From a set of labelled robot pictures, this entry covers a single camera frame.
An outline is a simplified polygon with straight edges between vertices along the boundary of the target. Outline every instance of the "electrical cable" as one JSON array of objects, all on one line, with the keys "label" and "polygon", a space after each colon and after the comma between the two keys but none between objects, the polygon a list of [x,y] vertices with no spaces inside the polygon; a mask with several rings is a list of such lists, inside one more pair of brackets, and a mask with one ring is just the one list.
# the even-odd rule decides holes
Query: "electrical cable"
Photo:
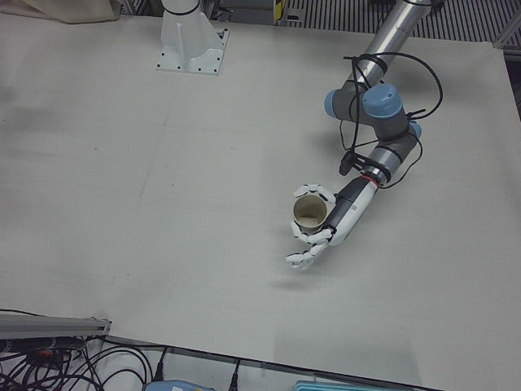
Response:
[{"label": "electrical cable", "polygon": [[68,374],[62,374],[61,376],[60,375],[50,376],[50,377],[48,377],[46,379],[43,379],[43,380],[40,380],[38,382],[34,382],[34,383],[31,383],[31,384],[28,384],[28,387],[29,388],[34,388],[34,387],[38,387],[38,386],[43,386],[45,383],[47,383],[49,381],[52,381],[52,380],[60,380],[61,381],[61,385],[60,385],[59,389],[63,389],[63,385],[67,384],[72,379],[77,379],[79,381],[84,380],[87,383],[93,385],[94,388],[96,389],[96,391],[103,391],[103,386],[102,385],[98,384],[96,381],[94,381],[92,379],[89,379],[86,376],[82,376],[82,375],[68,375]]},{"label": "electrical cable", "polygon": [[438,110],[438,108],[440,108],[441,103],[443,102],[443,97],[444,97],[443,86],[441,85],[440,78],[438,77],[438,75],[436,74],[434,69],[432,69],[432,67],[429,64],[427,64],[425,61],[423,61],[419,57],[416,57],[415,55],[410,55],[410,54],[407,54],[407,53],[401,53],[401,52],[398,52],[398,51],[382,51],[380,53],[375,53],[374,55],[375,56],[379,56],[379,55],[394,55],[394,56],[404,57],[406,59],[414,60],[414,61],[420,63],[421,65],[423,65],[423,67],[434,78],[434,81],[436,82],[436,86],[438,87],[438,93],[439,93],[439,98],[438,98],[438,101],[436,102],[436,105],[431,109],[431,111],[429,111],[427,114],[423,114],[422,116],[408,116],[410,120],[421,120],[423,118],[427,118],[431,114],[434,114],[434,112],[436,110]]},{"label": "electrical cable", "polygon": [[[98,362],[100,362],[102,359],[106,358],[106,357],[109,357],[111,356],[112,354],[119,354],[119,353],[127,353],[127,354],[132,354],[133,356],[135,356],[142,364],[143,366],[143,370],[144,370],[144,380],[145,380],[145,383],[148,382],[148,377],[147,377],[147,366],[145,365],[145,361],[136,353],[134,352],[133,350],[129,350],[129,349],[123,349],[123,348],[120,348],[118,346],[114,346],[114,347],[111,347],[111,348],[108,348],[108,349],[105,349],[105,350],[102,350],[101,352],[97,353],[97,354],[94,354],[93,356],[90,357],[90,359],[92,359],[93,361],[91,362],[91,365],[93,367],[95,367]],[[81,364],[74,372],[73,372],[73,375],[76,375],[77,373],[80,372],[80,370],[85,366],[87,365],[86,363],[83,363]],[[84,375],[86,372],[89,371],[89,368],[85,369],[81,374]]]},{"label": "electrical cable", "polygon": [[169,348],[167,346],[164,347],[163,353],[161,354],[161,358],[159,362],[157,363],[157,367],[155,368],[155,374],[154,377],[152,377],[152,381],[163,381],[163,360],[166,353],[169,351]]},{"label": "electrical cable", "polygon": [[8,308],[0,308],[0,312],[13,312],[15,314],[23,314],[23,315],[32,315],[32,316],[45,316],[40,314],[35,314],[34,312],[27,312],[22,310],[11,310]]},{"label": "electrical cable", "polygon": [[228,391],[239,391],[239,365],[241,365],[241,359],[237,359],[237,363],[235,364],[234,374],[231,376],[230,387]]},{"label": "electrical cable", "polygon": [[420,161],[420,159],[422,159],[422,156],[423,156],[423,145],[422,145],[422,142],[420,141],[420,139],[418,138],[418,136],[416,134],[413,134],[413,133],[409,133],[409,135],[413,136],[414,138],[416,138],[416,142],[418,143],[418,145],[420,146],[420,153],[418,155],[418,157],[416,158],[415,161],[413,161],[409,167],[407,167],[407,170],[403,173],[403,175],[400,177],[400,179],[398,179],[397,181],[393,182],[392,184],[390,185],[387,185],[387,186],[379,186],[380,189],[390,189],[391,187],[394,187],[396,186],[398,183],[400,183],[401,181],[403,181],[405,179],[405,175],[407,175],[407,173],[409,172],[409,170],[413,167],[413,165],[415,165],[416,163],[418,163]]},{"label": "electrical cable", "polygon": [[[342,147],[346,151],[346,155],[344,156],[344,158],[342,160],[342,165],[340,166],[340,173],[342,175],[345,175],[349,171],[349,167],[353,167],[353,165],[349,165],[349,161],[350,161],[349,159],[354,159],[354,161],[358,161],[361,158],[362,158],[362,161],[367,159],[365,156],[362,156],[362,155],[359,155],[359,154],[356,153],[356,148],[357,147],[362,147],[362,146],[365,146],[365,145],[368,145],[368,144],[371,144],[371,143],[378,142],[378,140],[373,140],[373,141],[370,141],[368,143],[357,144],[358,133],[359,133],[359,125],[360,125],[360,99],[359,99],[359,96],[361,95],[361,92],[360,92],[360,89],[359,89],[360,84],[358,82],[358,78],[359,78],[358,73],[360,74],[361,78],[364,80],[365,87],[371,88],[371,85],[370,85],[369,81],[367,80],[366,75],[363,73],[363,71],[361,70],[361,68],[359,66],[359,62],[362,59],[366,59],[366,60],[369,60],[369,61],[373,61],[375,64],[377,64],[380,67],[386,68],[387,67],[386,64],[380,64],[382,62],[382,59],[380,59],[379,56],[382,56],[382,55],[394,55],[394,56],[397,56],[397,57],[404,57],[406,59],[411,59],[411,60],[414,60],[414,61],[418,62],[419,64],[421,64],[432,75],[432,77],[433,77],[433,79],[434,79],[434,81],[436,83],[436,86],[438,88],[439,97],[438,97],[438,100],[437,100],[436,104],[434,105],[434,107],[429,112],[427,112],[425,114],[422,114],[420,116],[418,114],[424,113],[424,112],[427,111],[425,108],[417,110],[417,111],[414,111],[414,112],[408,112],[406,114],[406,116],[407,116],[409,121],[415,121],[415,120],[420,120],[420,119],[423,119],[423,118],[427,118],[428,116],[432,115],[436,110],[438,110],[438,108],[440,107],[441,103],[443,102],[444,93],[443,93],[443,87],[441,85],[440,78],[438,77],[438,75],[436,74],[434,69],[432,69],[432,67],[429,64],[427,64],[425,61],[423,61],[419,57],[416,57],[414,55],[409,55],[407,53],[400,53],[400,52],[395,52],[395,51],[384,51],[384,52],[374,53],[374,54],[370,54],[370,55],[364,54],[364,55],[361,55],[361,56],[344,57],[345,59],[350,59],[351,60],[352,80],[348,80],[348,81],[352,82],[354,84],[354,87],[355,87],[355,95],[353,96],[353,98],[351,99],[351,102],[349,103],[349,109],[348,109],[349,115],[351,115],[351,112],[352,112],[353,100],[356,100],[356,105],[357,106],[356,106],[355,118],[354,118],[354,121],[353,121],[354,124],[355,124],[355,129],[353,131],[352,144],[351,144],[350,148],[347,148],[346,145],[345,145],[344,132],[342,130],[342,124],[344,123],[344,121],[342,120],[339,123],[340,139],[341,139],[341,142],[342,142]],[[413,133],[409,132],[409,135],[414,137],[416,139],[417,144],[420,146],[420,152],[419,152],[418,158],[409,165],[407,170],[403,173],[403,175],[397,181],[395,181],[394,183],[392,183],[390,185],[387,185],[387,186],[379,186],[380,189],[388,189],[388,188],[394,187],[396,184],[400,183],[405,178],[405,176],[410,171],[410,169],[416,163],[418,163],[418,161],[422,158],[422,156],[423,156],[423,145],[422,145],[422,143],[420,142],[420,140],[416,136],[416,134],[413,134]],[[346,159],[346,158],[347,158],[346,161],[347,161],[348,165],[344,166],[344,159]],[[355,168],[360,170],[361,169],[360,162],[358,164],[359,165],[356,166]]]},{"label": "electrical cable", "polygon": [[112,373],[110,376],[107,377],[107,379],[105,379],[103,381],[103,383],[101,384],[102,387],[105,387],[105,384],[110,380],[112,379],[114,376],[116,375],[119,375],[120,373],[124,373],[124,372],[129,372],[129,373],[132,373],[134,374],[138,379],[139,381],[141,382],[142,385],[145,385],[146,382],[145,380],[141,377],[141,375],[139,375],[134,369],[129,369],[129,368],[125,368],[125,369],[120,369],[119,371],[116,371],[114,373]]},{"label": "electrical cable", "polygon": [[101,379],[98,376],[98,372],[96,372],[95,368],[92,365],[92,362],[90,361],[90,357],[89,357],[89,353],[87,352],[87,348],[84,348],[81,352],[83,353],[83,358],[85,359],[85,362],[87,363],[87,367],[89,368],[90,376],[92,378],[96,377],[96,380],[101,385],[103,385],[103,382],[101,381]]}]

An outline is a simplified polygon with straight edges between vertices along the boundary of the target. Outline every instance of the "black cable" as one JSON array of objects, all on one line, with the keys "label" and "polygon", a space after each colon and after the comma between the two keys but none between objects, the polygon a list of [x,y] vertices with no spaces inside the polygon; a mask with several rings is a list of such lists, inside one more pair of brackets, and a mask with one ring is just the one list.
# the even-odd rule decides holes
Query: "black cable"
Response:
[{"label": "black cable", "polygon": [[9,377],[8,375],[4,375],[3,373],[0,373],[0,379],[4,380],[2,389],[8,389],[7,386],[9,386],[9,384],[12,384],[12,385],[22,389],[21,384],[18,383],[16,380],[12,379],[11,377]]},{"label": "black cable", "polygon": [[159,362],[157,363],[157,367],[155,368],[155,374],[154,377],[152,377],[152,381],[163,381],[163,360],[166,353],[169,351],[168,346],[165,346],[163,349],[163,353],[161,354],[161,358]]},{"label": "black cable", "polygon": [[340,139],[342,140],[342,147],[344,148],[345,151],[347,151],[348,148],[345,146],[344,132],[342,131],[342,124],[343,123],[344,123],[344,120],[340,120],[340,125],[339,125]]},{"label": "black cable", "polygon": [[24,315],[32,315],[32,316],[45,316],[45,315],[35,314],[33,312],[27,312],[27,311],[22,311],[22,310],[11,310],[11,309],[8,309],[8,308],[0,308],[0,312],[13,312],[15,314],[24,314]]},{"label": "black cable", "polygon": [[412,4],[413,6],[418,6],[418,7],[433,7],[431,2],[429,4],[418,4],[417,2],[411,2],[410,0],[403,0],[403,2],[406,2],[407,4]]},{"label": "black cable", "polygon": [[433,114],[436,110],[438,110],[438,108],[440,107],[441,103],[443,102],[443,97],[444,97],[444,95],[443,95],[443,86],[441,85],[440,78],[438,77],[436,72],[434,72],[434,69],[432,69],[429,64],[427,64],[425,61],[423,61],[419,57],[416,57],[415,55],[409,55],[407,53],[400,53],[398,51],[382,51],[380,53],[374,53],[374,55],[394,55],[394,56],[398,56],[398,57],[405,57],[406,59],[412,59],[412,60],[420,63],[421,65],[423,65],[423,67],[425,67],[425,69],[434,78],[434,81],[436,82],[436,86],[438,87],[438,92],[439,92],[438,102],[436,103],[434,108],[431,109],[431,111],[429,111],[427,114],[423,114],[422,116],[408,116],[410,120],[421,120],[423,118],[427,118],[428,116]]},{"label": "black cable", "polygon": [[387,186],[379,186],[380,189],[390,189],[391,187],[393,186],[396,186],[398,183],[400,183],[401,181],[404,180],[405,178],[405,175],[407,175],[407,173],[409,172],[409,170],[413,167],[413,165],[415,165],[416,163],[419,162],[420,159],[422,159],[422,156],[423,156],[423,145],[422,145],[422,142],[420,141],[420,139],[418,138],[418,136],[416,134],[413,134],[413,133],[409,133],[409,135],[413,136],[414,138],[416,138],[416,142],[418,143],[418,145],[420,146],[420,154],[418,155],[418,157],[416,158],[415,161],[413,161],[409,167],[407,167],[407,170],[404,172],[404,174],[400,177],[400,179],[398,179],[396,182],[393,182],[392,184],[390,185],[387,185]]},{"label": "black cable", "polygon": [[94,380],[89,379],[86,376],[82,376],[82,375],[68,375],[68,374],[62,374],[61,376],[60,375],[50,376],[50,377],[48,377],[46,379],[42,379],[42,380],[40,380],[38,382],[35,381],[34,383],[28,384],[27,387],[35,388],[35,387],[43,386],[45,383],[47,383],[49,381],[52,381],[52,380],[61,380],[62,381],[61,389],[62,389],[63,385],[67,384],[72,379],[77,379],[79,381],[84,380],[87,383],[92,384],[94,386],[94,388],[96,389],[96,391],[103,391],[103,386],[102,385],[96,383]]},{"label": "black cable", "polygon": [[111,345],[118,345],[118,346],[122,346],[122,347],[125,347],[125,348],[134,348],[134,349],[139,349],[139,348],[149,348],[149,349],[152,349],[152,348],[168,348],[169,346],[168,345],[157,345],[157,344],[126,344],[125,342],[118,342],[117,340],[108,340],[105,336],[94,336],[92,338],[89,338],[89,340],[102,340],[103,342],[107,342],[108,344],[111,344]]},{"label": "black cable", "polygon": [[85,359],[85,362],[87,363],[87,367],[89,368],[90,377],[91,378],[96,377],[96,380],[98,381],[98,383],[103,385],[103,382],[101,381],[101,379],[98,376],[98,372],[96,372],[96,369],[94,368],[94,366],[92,365],[92,362],[90,361],[89,353],[87,352],[87,348],[83,349],[81,352],[83,353],[83,358]]},{"label": "black cable", "polygon": [[230,387],[228,388],[228,391],[238,391],[239,388],[239,365],[241,365],[241,359],[237,359],[237,363],[235,364],[235,371],[234,374],[231,376],[231,382]]},{"label": "black cable", "polygon": [[[120,347],[117,347],[117,346],[114,346],[114,347],[111,347],[111,348],[108,348],[108,349],[105,349],[105,350],[102,350],[101,352],[97,353],[97,354],[94,354],[93,356],[90,357],[90,359],[94,360],[91,362],[91,365],[92,366],[96,366],[98,364],[98,362],[100,362],[101,360],[103,360],[104,358],[107,358],[109,356],[111,356],[112,354],[119,354],[119,353],[127,353],[127,354],[132,354],[134,357],[136,357],[142,364],[143,366],[143,370],[144,370],[144,380],[145,380],[145,383],[148,381],[147,379],[147,366],[145,365],[145,361],[136,353],[134,352],[133,350],[129,350],[129,349],[123,349],[123,348],[120,348]],[[79,371],[85,366],[87,365],[86,363],[83,363],[81,364],[74,372],[73,372],[73,375],[76,375],[77,373],[79,373]],[[86,372],[89,371],[89,368],[85,369],[81,374],[84,375]]]},{"label": "black cable", "polygon": [[139,374],[138,374],[134,369],[125,368],[125,369],[120,369],[119,371],[116,371],[116,372],[112,373],[110,376],[108,376],[107,379],[105,379],[105,380],[103,381],[103,383],[101,384],[102,387],[105,387],[105,384],[106,384],[110,379],[112,379],[114,376],[119,375],[120,373],[123,373],[123,372],[130,372],[130,373],[134,374],[134,375],[139,379],[139,381],[141,381],[141,384],[142,384],[142,385],[145,385],[145,384],[146,384],[145,380],[144,380],[144,379],[141,377],[141,375],[139,375]]}]

